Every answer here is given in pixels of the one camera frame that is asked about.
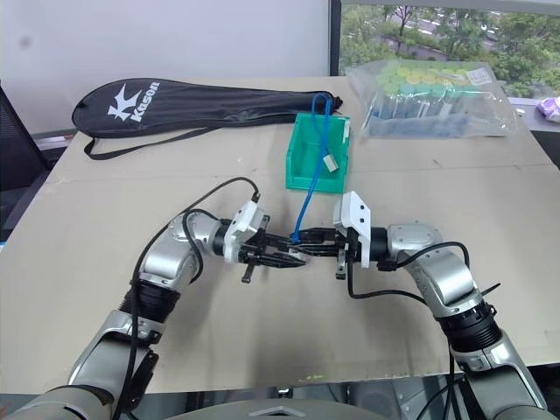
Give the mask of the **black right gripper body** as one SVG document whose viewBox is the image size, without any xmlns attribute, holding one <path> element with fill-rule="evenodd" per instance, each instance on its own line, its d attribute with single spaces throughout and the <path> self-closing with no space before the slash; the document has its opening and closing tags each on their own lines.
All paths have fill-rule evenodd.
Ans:
<svg viewBox="0 0 560 420">
<path fill-rule="evenodd" d="M 356 253 L 355 229 L 348 227 L 344 234 L 337 232 L 335 235 L 335 243 L 338 247 L 335 278 L 338 280 L 345 280 L 347 277 L 347 266 L 353 264 Z"/>
</svg>

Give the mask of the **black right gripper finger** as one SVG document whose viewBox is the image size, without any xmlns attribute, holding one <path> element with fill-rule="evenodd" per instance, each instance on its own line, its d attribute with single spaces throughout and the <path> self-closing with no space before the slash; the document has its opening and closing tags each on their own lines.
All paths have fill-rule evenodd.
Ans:
<svg viewBox="0 0 560 420">
<path fill-rule="evenodd" d="M 339 254 L 339 247 L 336 244 L 291 244 L 289 249 L 290 252 L 315 257 L 337 257 Z"/>
<path fill-rule="evenodd" d="M 312 227 L 299 231 L 301 243 L 336 242 L 339 234 L 333 227 Z"/>
</svg>

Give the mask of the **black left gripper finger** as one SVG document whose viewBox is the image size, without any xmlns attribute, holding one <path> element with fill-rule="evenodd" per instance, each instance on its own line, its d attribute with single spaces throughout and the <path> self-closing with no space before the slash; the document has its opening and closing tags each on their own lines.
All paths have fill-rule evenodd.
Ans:
<svg viewBox="0 0 560 420">
<path fill-rule="evenodd" d="M 266 243 L 268 247 L 278 249 L 279 251 L 290 251 L 297 249 L 300 241 L 293 241 L 290 237 L 284 237 L 277 234 L 266 234 Z"/>
<path fill-rule="evenodd" d="M 307 258 L 299 253 L 264 253 L 255 259 L 255 264 L 276 269 L 291 269 L 305 266 Z"/>
</svg>

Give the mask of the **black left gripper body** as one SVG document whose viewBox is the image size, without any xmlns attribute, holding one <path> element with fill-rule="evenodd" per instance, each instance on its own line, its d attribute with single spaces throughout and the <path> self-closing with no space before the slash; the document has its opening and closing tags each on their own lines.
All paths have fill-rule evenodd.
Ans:
<svg viewBox="0 0 560 420">
<path fill-rule="evenodd" d="M 250 284 L 257 266 L 279 268 L 281 259 L 276 255 L 277 238 L 267 232 L 270 216 L 265 214 L 257 232 L 241 245 L 241 261 L 247 265 L 241 282 Z"/>
</svg>

